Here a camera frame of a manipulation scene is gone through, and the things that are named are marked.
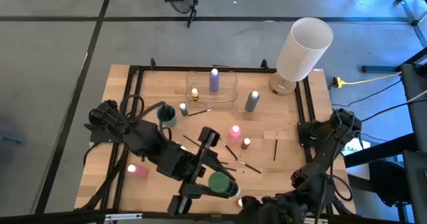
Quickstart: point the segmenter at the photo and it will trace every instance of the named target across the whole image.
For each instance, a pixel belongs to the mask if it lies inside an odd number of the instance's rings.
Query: white lamp
[[[331,45],[334,34],[325,22],[311,17],[296,21],[276,62],[277,72],[270,77],[270,89],[276,95],[294,91]]]

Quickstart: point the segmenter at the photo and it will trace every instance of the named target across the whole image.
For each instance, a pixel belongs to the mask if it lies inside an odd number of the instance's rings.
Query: gray concrete floor
[[[103,0],[0,0],[2,15],[97,16]],[[393,0],[199,0],[199,16],[405,17]],[[111,0],[107,16],[180,16],[163,0]],[[329,23],[334,42],[316,68],[328,80],[369,79],[362,65],[399,65],[421,50],[414,29],[403,23]],[[292,23],[184,22],[104,23],[95,48],[47,211],[73,209],[89,132],[87,114],[101,100],[111,64],[231,65],[271,67]],[[0,216],[31,211],[41,178],[73,92],[94,23],[0,22],[0,117],[27,138],[0,145]],[[332,89],[345,104],[393,82],[385,79]],[[359,118],[405,100],[402,85],[351,106]],[[364,123],[363,132],[393,139],[412,131],[406,107]],[[357,212],[397,220],[373,193],[357,191]]]

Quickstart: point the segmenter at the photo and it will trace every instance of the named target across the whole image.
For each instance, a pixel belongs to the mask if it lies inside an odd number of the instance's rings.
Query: wooden tabletop
[[[112,65],[103,100],[113,99],[118,103],[123,98],[127,78],[127,65]],[[179,104],[187,103],[189,113],[206,109],[203,105],[195,105],[185,98],[184,71],[144,71],[141,96],[145,101],[145,107],[149,107],[158,101],[165,101],[177,110],[177,125],[172,127],[172,139],[185,146],[188,151],[196,153],[198,147],[189,142],[183,135],[197,141],[201,128],[211,127],[221,134],[226,140],[228,129],[231,125],[239,125],[242,134],[236,144],[229,144],[233,152],[249,165],[259,169],[262,174],[256,173],[234,161],[232,155],[223,145],[212,148],[218,153],[218,159],[229,163],[226,167],[239,169],[245,173],[231,172],[237,179],[242,190],[242,195],[255,197],[274,196],[276,193],[285,193],[293,190],[290,176],[295,170],[306,164],[304,150],[298,141],[296,123],[298,120],[298,108],[295,94],[280,97],[274,95],[268,88],[268,73],[236,73],[238,76],[238,98],[232,107],[215,108],[208,113],[202,113],[191,117],[183,117],[179,113]],[[314,103],[316,119],[326,121],[329,119],[332,108],[328,97],[326,81],[322,70],[313,70],[309,75],[310,88]],[[304,113],[309,120],[306,106],[304,88],[301,85]],[[246,99],[251,91],[260,93],[260,100],[253,113],[244,109]],[[147,115],[146,119],[158,123],[155,111]],[[274,143],[278,132],[279,141],[276,161],[273,161]],[[250,138],[251,145],[242,150],[240,143],[243,138]],[[87,157],[86,166],[81,178],[81,184],[75,207],[86,204],[90,197],[102,184],[107,173],[107,166],[111,153],[111,143],[103,143],[96,147]],[[121,211],[141,212],[167,212],[167,207],[172,195],[177,195],[181,182],[175,181],[155,171],[156,166],[149,161],[142,163],[140,158],[129,154],[128,164],[139,163],[149,169],[147,179],[125,175],[123,191],[121,194]],[[198,183],[207,185],[207,179],[213,173],[211,169],[206,171],[204,178],[199,178]],[[348,181],[344,160],[341,155],[334,163],[334,174]],[[349,193],[345,186],[336,182],[338,190],[344,195]],[[115,191],[115,182],[109,195],[108,207],[112,206]],[[217,197],[203,196],[194,200],[190,213],[223,213],[237,214],[240,208],[236,206],[239,197],[220,199]],[[355,212],[353,202],[343,201],[344,205]]]

